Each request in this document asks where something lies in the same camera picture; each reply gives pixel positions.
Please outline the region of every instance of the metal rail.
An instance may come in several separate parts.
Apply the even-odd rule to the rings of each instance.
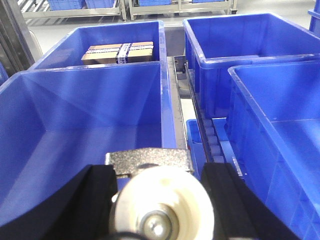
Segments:
[[[93,16],[121,16],[127,19],[125,0],[116,0],[110,8],[83,8],[72,10],[50,10],[47,0],[19,0],[18,5],[25,19],[75,18]]]

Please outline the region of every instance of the blue plastic bin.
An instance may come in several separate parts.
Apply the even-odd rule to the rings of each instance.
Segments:
[[[88,9],[113,8],[115,0],[85,0]]]
[[[0,87],[0,226],[105,154],[175,145],[160,64],[24,71]]]
[[[0,63],[0,86],[8,79],[8,74],[4,66]]]
[[[82,9],[85,0],[48,0],[51,10]]]
[[[316,0],[315,1],[315,5],[314,5],[314,9],[313,9],[316,13],[320,13],[320,1]]]
[[[194,176],[200,181],[201,173],[207,159],[196,119],[186,121],[186,133],[193,162]]]
[[[140,7],[169,4],[171,4],[171,0],[139,0]]]
[[[150,41],[153,42],[153,60],[162,61],[166,67],[164,23],[149,21],[76,28],[33,64],[30,70],[83,66],[81,58],[92,45]]]
[[[303,61],[320,53],[320,39],[277,15],[251,14],[183,21],[192,84],[207,118],[228,116],[235,65]]]
[[[309,10],[308,13],[311,15],[309,30],[314,32],[318,37],[320,36],[320,14],[314,10]]]
[[[320,61],[231,68],[227,135],[249,187],[301,239],[320,239]]]

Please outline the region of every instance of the cardboard box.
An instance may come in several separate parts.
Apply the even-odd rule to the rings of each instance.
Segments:
[[[90,46],[82,57],[85,65],[126,64],[152,61],[152,41]]]

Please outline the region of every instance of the metal frame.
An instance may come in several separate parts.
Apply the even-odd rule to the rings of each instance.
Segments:
[[[37,0],[18,0],[18,5],[25,19],[122,16],[124,21],[127,20],[125,0],[116,0],[114,7],[110,8],[88,8],[55,11],[50,10],[47,0],[40,0],[37,2],[37,4],[36,2]]]
[[[225,11],[226,14],[237,12],[237,0],[225,0],[215,2],[192,3],[191,0],[172,1],[170,5],[135,6],[135,0],[128,0],[130,18],[148,14],[176,14],[176,13],[200,13]]]
[[[27,70],[41,55],[17,3],[0,0],[0,62],[7,74]]]

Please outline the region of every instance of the warehouse shelving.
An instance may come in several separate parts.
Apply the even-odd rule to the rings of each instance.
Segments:
[[[73,10],[52,11],[47,0],[18,0],[18,5],[25,19],[39,18],[73,18],[92,16],[122,16],[127,19],[126,6],[124,0],[116,0],[114,6],[110,8],[83,8]]]
[[[238,0],[192,3],[192,0],[173,0],[169,5],[139,6],[136,0],[129,0],[130,18],[149,14],[180,14],[224,11],[226,14],[237,12]]]

